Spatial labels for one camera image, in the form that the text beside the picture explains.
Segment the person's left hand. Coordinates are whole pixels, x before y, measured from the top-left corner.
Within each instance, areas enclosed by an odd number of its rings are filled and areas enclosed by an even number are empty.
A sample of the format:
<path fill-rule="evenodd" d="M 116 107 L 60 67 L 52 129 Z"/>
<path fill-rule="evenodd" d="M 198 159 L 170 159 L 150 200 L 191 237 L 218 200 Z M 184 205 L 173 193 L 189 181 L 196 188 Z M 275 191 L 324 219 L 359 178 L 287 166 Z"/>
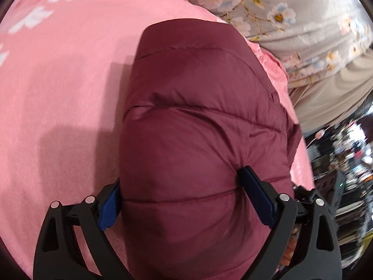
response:
<path fill-rule="evenodd" d="M 291 259 L 293 257 L 293 254 L 295 252 L 295 248 L 296 248 L 296 245 L 297 245 L 300 229 L 301 229 L 300 224 L 294 225 L 293 230 L 291 232 L 289 242 L 288 242 L 287 247 L 286 247 L 286 250 L 284 251 L 283 257 L 280 260 L 278 270 L 282 270 L 286 266 L 289 266 L 289 264 L 291 262 Z"/>

